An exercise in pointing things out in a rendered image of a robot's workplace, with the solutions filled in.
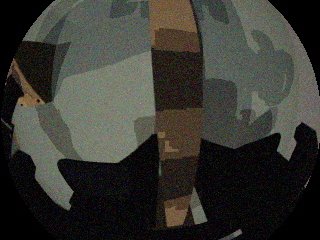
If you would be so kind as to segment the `long brown wooden rail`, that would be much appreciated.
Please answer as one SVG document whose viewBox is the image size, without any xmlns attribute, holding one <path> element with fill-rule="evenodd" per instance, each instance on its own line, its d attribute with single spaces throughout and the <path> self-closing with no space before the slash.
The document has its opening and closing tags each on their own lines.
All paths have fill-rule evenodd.
<svg viewBox="0 0 320 240">
<path fill-rule="evenodd" d="M 165 223 L 183 225 L 195 187 L 203 125 L 203 71 L 189 0 L 149 0 L 153 95 Z"/>
</svg>

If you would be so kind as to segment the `brown wooden post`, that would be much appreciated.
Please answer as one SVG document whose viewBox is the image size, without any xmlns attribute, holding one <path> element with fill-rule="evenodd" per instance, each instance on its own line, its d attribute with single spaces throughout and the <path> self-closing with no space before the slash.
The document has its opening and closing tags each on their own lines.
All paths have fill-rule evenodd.
<svg viewBox="0 0 320 240">
<path fill-rule="evenodd" d="M 185 216 L 184 224 L 177 225 L 177 227 L 168 227 L 165 223 L 165 208 L 164 208 L 164 192 L 163 192 L 163 181 L 161 181 L 161 176 L 157 180 L 157 208 L 156 208 L 156 224 L 155 231 L 160 231 L 160 229 L 173 229 L 173 228 L 185 228 L 195 225 L 195 219 L 193 219 L 191 207 L 188 207 L 187 216 Z"/>
</svg>

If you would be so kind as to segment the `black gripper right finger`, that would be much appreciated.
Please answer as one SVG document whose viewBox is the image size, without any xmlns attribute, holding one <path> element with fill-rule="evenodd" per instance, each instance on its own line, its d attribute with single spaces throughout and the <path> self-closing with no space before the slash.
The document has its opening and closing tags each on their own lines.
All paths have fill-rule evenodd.
<svg viewBox="0 0 320 240">
<path fill-rule="evenodd" d="M 207 220 L 223 216 L 221 209 L 235 192 L 247 167 L 277 151 L 280 140 L 280 133 L 276 132 L 265 139 L 231 149 L 201 137 L 195 189 Z"/>
</svg>

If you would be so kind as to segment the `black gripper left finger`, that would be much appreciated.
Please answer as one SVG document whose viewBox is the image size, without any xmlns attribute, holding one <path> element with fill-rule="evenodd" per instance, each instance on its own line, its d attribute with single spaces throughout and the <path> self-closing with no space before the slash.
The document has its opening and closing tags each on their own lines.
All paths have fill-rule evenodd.
<svg viewBox="0 0 320 240">
<path fill-rule="evenodd" d="M 152 133 L 119 163 L 60 159 L 57 168 L 73 192 L 128 200 L 148 231 L 155 231 L 159 141 Z"/>
</svg>

